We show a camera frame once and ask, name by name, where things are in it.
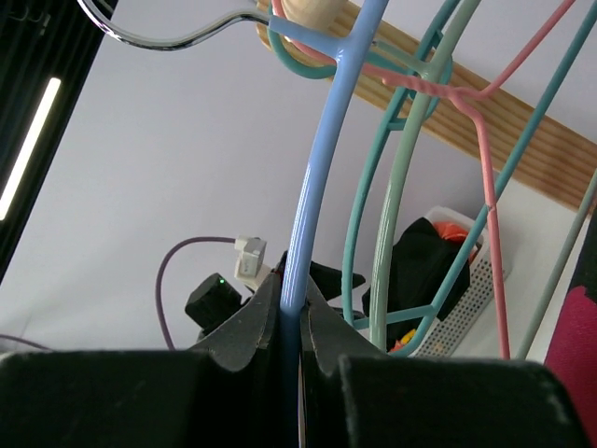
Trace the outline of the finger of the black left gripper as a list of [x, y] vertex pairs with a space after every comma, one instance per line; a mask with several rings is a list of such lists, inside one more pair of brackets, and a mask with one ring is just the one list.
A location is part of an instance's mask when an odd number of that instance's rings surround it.
[[[283, 253], [278, 262], [278, 276], [283, 279], [285, 272], [285, 263], [287, 258], [287, 251]], [[340, 270], [328, 267], [323, 264], [311, 261], [309, 276], [317, 285], [319, 291], [322, 293], [326, 301], [331, 301], [341, 296], [341, 276]], [[352, 275], [352, 289], [361, 287], [366, 283], [366, 278], [360, 273], [353, 273]], [[353, 317], [355, 319], [365, 318], [366, 315], [360, 311], [353, 310]]]

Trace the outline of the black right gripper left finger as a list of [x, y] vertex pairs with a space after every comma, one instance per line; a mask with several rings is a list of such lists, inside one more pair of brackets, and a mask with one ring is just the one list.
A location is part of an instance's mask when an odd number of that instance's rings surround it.
[[272, 447], [281, 280], [181, 351], [1, 358], [5, 447]]

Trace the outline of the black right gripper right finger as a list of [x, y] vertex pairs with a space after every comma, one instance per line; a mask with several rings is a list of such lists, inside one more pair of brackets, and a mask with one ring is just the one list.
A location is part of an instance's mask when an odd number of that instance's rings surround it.
[[556, 377], [528, 361], [390, 357], [309, 285], [300, 318], [309, 447], [587, 447]]

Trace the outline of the pink camouflage trousers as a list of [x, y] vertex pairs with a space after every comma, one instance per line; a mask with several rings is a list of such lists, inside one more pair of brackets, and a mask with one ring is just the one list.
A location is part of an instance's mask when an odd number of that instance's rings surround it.
[[546, 365], [571, 394], [596, 398], [596, 231], [587, 230]]

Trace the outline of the light blue hanger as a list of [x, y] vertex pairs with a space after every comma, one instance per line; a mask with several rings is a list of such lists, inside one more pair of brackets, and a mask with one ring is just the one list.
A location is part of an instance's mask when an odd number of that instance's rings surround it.
[[340, 38], [258, 10], [238, 9], [190, 34], [165, 39], [132, 34], [116, 26], [91, 1], [81, 1], [78, 5], [106, 35], [140, 49], [154, 51], [187, 49], [233, 24], [251, 21], [266, 25], [278, 34], [299, 40], [333, 58], [337, 63], [337, 71], [312, 143], [312, 151], [298, 199], [279, 305], [281, 313], [279, 334], [282, 343], [281, 421], [277, 426], [277, 435], [283, 447], [297, 447], [299, 446], [299, 321], [306, 301], [309, 266], [318, 218], [340, 130], [387, 4], [384, 1], [365, 2], [352, 31]]

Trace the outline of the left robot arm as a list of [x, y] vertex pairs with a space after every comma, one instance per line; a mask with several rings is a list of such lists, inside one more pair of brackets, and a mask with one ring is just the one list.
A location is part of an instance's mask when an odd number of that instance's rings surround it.
[[284, 269], [248, 300], [212, 274], [189, 296], [181, 351], [16, 352], [1, 358], [5, 447], [295, 447], [280, 404]]

